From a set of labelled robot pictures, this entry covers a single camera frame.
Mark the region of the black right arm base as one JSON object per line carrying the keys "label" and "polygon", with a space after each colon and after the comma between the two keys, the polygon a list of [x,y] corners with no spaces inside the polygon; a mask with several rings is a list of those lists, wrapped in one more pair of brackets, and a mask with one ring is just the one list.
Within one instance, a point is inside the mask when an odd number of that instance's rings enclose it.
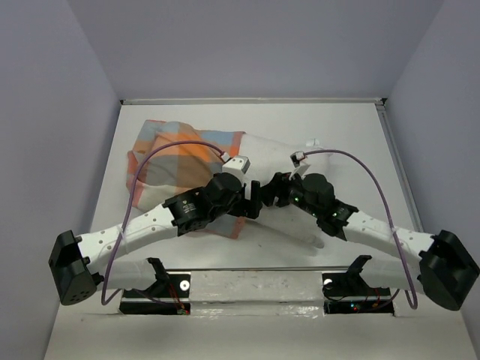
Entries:
{"label": "black right arm base", "polygon": [[395,314],[391,290],[370,287],[361,277],[371,259],[361,255],[344,272],[322,274],[325,314]]}

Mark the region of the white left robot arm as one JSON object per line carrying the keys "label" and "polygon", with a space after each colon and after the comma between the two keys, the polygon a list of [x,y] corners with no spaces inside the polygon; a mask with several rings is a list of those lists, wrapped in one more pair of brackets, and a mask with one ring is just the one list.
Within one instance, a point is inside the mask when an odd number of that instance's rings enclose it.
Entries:
{"label": "white left robot arm", "polygon": [[125,217],[118,226],[82,235],[62,232],[48,260],[59,300],[64,306],[76,305],[108,289],[144,290],[158,296],[169,280],[158,258],[140,262],[119,258],[204,230],[221,218],[255,219],[261,208],[258,181],[245,184],[232,174],[219,173],[206,186],[173,196],[134,219]]}

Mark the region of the white pillow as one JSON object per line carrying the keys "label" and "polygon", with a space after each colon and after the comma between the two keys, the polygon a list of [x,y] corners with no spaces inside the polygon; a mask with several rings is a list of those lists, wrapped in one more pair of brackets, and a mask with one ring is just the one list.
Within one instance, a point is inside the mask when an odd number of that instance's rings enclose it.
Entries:
{"label": "white pillow", "polygon": [[[304,145],[289,145],[246,133],[241,138],[238,154],[250,161],[245,181],[257,180],[261,185],[267,185],[275,173],[289,173],[294,169],[291,154],[317,149],[321,149],[317,139]],[[253,220],[224,215],[209,224],[207,230],[218,236],[237,239],[249,227],[275,231],[314,248],[324,247],[321,230],[309,215],[293,205],[283,208],[264,206],[259,217]]]}

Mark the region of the colourful checked pillowcase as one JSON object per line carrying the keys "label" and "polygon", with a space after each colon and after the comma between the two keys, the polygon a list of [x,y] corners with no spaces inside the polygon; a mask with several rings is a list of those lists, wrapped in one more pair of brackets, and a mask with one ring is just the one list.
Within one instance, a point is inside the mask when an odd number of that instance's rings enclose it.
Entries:
{"label": "colourful checked pillowcase", "polygon": [[159,151],[142,165],[150,152],[169,143],[196,140],[236,156],[243,136],[241,131],[197,130],[177,121],[145,121],[127,153],[127,188],[131,187],[136,171],[141,170],[132,206],[148,212],[170,197],[207,185],[223,165],[218,152],[205,145],[175,145]]}

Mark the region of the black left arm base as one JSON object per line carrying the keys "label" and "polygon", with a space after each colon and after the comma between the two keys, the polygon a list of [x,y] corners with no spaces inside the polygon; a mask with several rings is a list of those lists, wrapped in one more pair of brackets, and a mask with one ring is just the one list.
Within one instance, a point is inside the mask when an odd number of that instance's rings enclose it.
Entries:
{"label": "black left arm base", "polygon": [[191,312],[189,271],[167,271],[158,258],[148,258],[155,282],[146,289],[124,290],[119,312],[125,315],[187,316]]}

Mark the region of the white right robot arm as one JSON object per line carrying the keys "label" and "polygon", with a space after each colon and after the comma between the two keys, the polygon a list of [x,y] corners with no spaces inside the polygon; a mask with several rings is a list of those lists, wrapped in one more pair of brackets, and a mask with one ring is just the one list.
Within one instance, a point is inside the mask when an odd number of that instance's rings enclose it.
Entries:
{"label": "white right robot arm", "polygon": [[447,310],[461,309],[479,276],[479,266],[454,233],[415,232],[375,219],[337,199],[324,175],[277,172],[260,193],[266,206],[292,205],[313,216],[328,236],[397,257],[407,286]]}

